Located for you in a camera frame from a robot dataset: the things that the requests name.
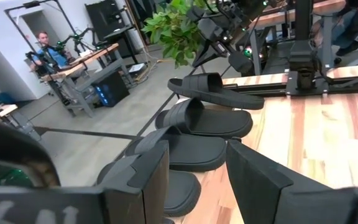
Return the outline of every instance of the concrete floor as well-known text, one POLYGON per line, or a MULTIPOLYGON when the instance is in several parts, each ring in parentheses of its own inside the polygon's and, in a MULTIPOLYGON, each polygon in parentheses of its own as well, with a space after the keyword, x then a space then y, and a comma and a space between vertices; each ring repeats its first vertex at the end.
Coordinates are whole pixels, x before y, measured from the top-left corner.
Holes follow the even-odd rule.
MULTIPOLYGON (((160 52, 150 54, 161 58, 160 52)), ((358 57, 358 52, 354 55, 354 57, 348 57, 348 60, 345 59, 344 62, 358 57)), ((171 91, 167 88, 168 80, 174 77, 183 78, 192 69, 191 67, 174 69, 173 62, 164 62, 157 66, 150 73, 149 79, 130 90, 131 94, 118 105, 113 108, 96 109, 94 118, 89 118, 82 111, 77 117, 72 118, 53 96, 44 96, 24 106, 20 111, 35 126, 135 136, 171 95, 171 91)), ((207 72, 219 73, 222 73, 228 66, 226 58, 217 58, 204 65, 207 72)), ((285 68, 286 65, 280 64, 280 66, 270 68, 270 72, 281 73, 285 68)), ((239 76, 239 73, 230 68, 224 78, 239 76)), ((174 97, 166 109, 171 108, 176 100, 174 97)), ((152 123, 143 136, 154 129, 154 123, 152 123)), ((47 143, 47 150, 53 157, 64 186, 94 184, 99 171, 107 163, 113 161, 130 142, 126 139, 55 132, 46 132, 42 138, 47 143)))

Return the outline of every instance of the wooden tabletop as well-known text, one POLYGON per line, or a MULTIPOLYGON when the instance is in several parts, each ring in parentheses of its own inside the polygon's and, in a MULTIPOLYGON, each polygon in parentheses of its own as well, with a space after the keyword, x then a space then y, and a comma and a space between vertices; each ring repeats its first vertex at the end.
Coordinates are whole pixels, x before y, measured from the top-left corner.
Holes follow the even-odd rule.
MULTIPOLYGON (((93 62, 94 60, 96 60, 97 58, 102 57, 104 54, 106 54, 109 51, 112 51, 114 49, 118 48, 118 44, 112 44, 110 47, 106 48, 106 49, 102 49, 102 50, 98 50, 92 54, 89 54, 85 57, 79 57, 77 58, 74 62, 72 62, 71 64, 76 64, 79 61, 84 61, 84 63, 90 64, 91 62, 93 62)), ((69 69, 69 70, 65 70, 62 72, 58 72, 56 74, 51 75, 53 80, 56 80, 58 78, 65 78, 67 76, 69 76, 70 74, 76 72, 77 70, 84 68, 84 65, 82 63, 79 63, 77 66, 74 66, 73 68, 69 69)), ((50 77, 48 75, 44 76, 41 78, 43 81, 47 82, 50 81, 50 77)))
MULTIPOLYGON (((358 76, 358 66, 337 68, 329 76, 358 76)), ((224 83, 286 81, 283 73, 230 78, 224 83)), ((358 186, 358 94, 266 98, 262 110, 249 112, 254 127, 242 138, 243 144, 332 188, 358 186)), ((226 165, 195 175, 201 182, 200 199, 187 216, 172 218, 175 223, 243 224, 226 165)))
MULTIPOLYGON (((319 15, 338 12, 345 6, 345 4, 346 4, 345 0, 327 0, 319 3, 315 3, 313 7, 313 12, 319 15)), ((295 10, 290 10, 287 16, 289 22, 295 21, 295 10)), ((249 27, 253 27, 255 25, 255 21, 252 22, 249 27)), ((274 26, 277 24, 282 24, 284 22, 285 22, 284 12, 276 12, 270 15, 261 16, 259 18, 256 28, 274 26)))
POLYGON ((12 113, 13 111, 15 111, 17 109, 16 105, 2 105, 0 106, 0 109, 2 109, 2 111, 0 112, 0 117, 3 116, 7 116, 10 113, 12 113))

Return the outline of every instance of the potted plant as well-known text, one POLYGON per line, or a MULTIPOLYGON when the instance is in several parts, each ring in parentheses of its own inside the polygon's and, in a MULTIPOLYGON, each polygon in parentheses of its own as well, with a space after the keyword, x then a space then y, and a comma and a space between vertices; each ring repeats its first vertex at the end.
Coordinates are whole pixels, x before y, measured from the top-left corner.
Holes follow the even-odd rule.
MULTIPOLYGON (((202 9, 206 6, 203 0, 194 0, 194 4, 202 9)), ((201 38, 197 25, 186 17, 190 7, 189 0, 173 0, 165 9, 157 6, 157 13, 145 20, 142 29, 150 32, 151 43, 163 47, 163 58, 174 59, 175 68, 189 64, 201 38)))

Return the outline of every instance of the black slide sandal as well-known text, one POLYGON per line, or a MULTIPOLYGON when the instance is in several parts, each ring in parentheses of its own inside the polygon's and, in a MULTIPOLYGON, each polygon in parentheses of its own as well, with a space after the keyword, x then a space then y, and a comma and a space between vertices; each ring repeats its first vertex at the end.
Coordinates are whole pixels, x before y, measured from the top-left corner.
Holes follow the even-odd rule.
POLYGON ((182 134, 178 128, 169 126, 151 132, 132 142, 125 156, 141 154, 161 141, 169 142, 169 168, 188 172, 215 170, 226 160, 226 142, 223 138, 182 134))
POLYGON ((168 88, 185 97, 232 108, 260 110, 265 103, 262 97, 223 88, 222 78, 218 73, 190 75, 183 79, 171 78, 168 81, 168 88))
POLYGON ((157 129, 176 126, 185 134, 224 139, 242 138, 250 132, 252 125, 252 117, 247 111, 208 110, 196 98, 175 104, 169 111, 161 111, 155 119, 157 129))
MULTIPOLYGON (((100 184, 115 162, 103 167, 96 185, 100 184)), ((201 194, 201 184, 194 174, 169 170, 168 193, 164 202, 164 215, 180 217, 189 214, 197 204, 201 194)))

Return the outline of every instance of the jeans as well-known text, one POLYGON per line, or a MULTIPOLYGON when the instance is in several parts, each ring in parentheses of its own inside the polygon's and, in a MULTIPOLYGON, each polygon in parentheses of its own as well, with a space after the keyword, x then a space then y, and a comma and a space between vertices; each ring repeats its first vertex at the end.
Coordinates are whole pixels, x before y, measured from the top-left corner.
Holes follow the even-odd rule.
MULTIPOLYGON (((351 24, 354 15, 356 14, 356 9, 353 9, 343 16, 336 16, 333 17, 333 29, 331 34, 331 43, 332 45, 339 46, 341 49, 345 49, 346 47, 350 46, 354 40, 348 38, 347 36, 343 35, 345 33, 347 27, 351 24)), ((318 21, 320 23, 321 29, 320 32, 323 32, 324 23, 323 20, 320 19, 318 21)))

